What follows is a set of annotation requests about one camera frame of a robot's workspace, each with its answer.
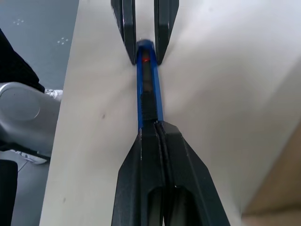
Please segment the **white table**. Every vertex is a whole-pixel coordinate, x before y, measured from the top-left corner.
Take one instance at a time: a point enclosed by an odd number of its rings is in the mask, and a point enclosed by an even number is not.
[[[154,39],[136,1],[137,39]],[[231,225],[301,114],[301,2],[180,0],[159,68],[164,117],[208,166]],[[137,135],[136,72],[110,1],[81,0],[40,226],[111,225]]]

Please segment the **blue object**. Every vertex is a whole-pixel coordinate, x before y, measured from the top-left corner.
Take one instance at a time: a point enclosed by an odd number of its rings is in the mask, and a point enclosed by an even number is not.
[[[138,53],[137,53],[137,111],[138,111],[138,130],[143,127],[143,117],[141,108],[140,96],[143,92],[143,71],[142,71],[142,51],[144,49],[149,50],[150,53],[150,65],[151,65],[151,76],[153,82],[153,89],[156,99],[157,116],[158,121],[163,121],[163,109],[161,101],[160,83],[158,77],[158,65],[156,60],[156,54],[154,51],[154,44],[150,40],[141,40],[137,43]]]

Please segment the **white sneaker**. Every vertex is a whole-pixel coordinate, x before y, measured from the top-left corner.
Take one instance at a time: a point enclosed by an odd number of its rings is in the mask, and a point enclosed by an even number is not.
[[[45,89],[45,94],[59,101],[61,101],[63,97],[63,91],[60,89]]]
[[[43,164],[43,163],[46,163],[46,162],[47,162],[46,159],[42,159],[42,158],[40,158],[40,157],[31,155],[31,154],[26,154],[26,153],[24,153],[24,152],[15,151],[15,150],[11,150],[11,151],[14,152],[14,153],[19,154],[19,155],[22,156],[24,159],[26,159],[27,161],[32,162],[32,163],[35,164],[35,165],[40,165],[40,164]]]

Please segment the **floor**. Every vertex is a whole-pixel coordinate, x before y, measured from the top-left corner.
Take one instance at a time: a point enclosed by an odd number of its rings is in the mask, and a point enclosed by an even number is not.
[[[0,1],[0,28],[48,89],[63,89],[79,0]],[[18,163],[12,226],[38,226],[49,164],[33,165],[13,152],[0,159]]]

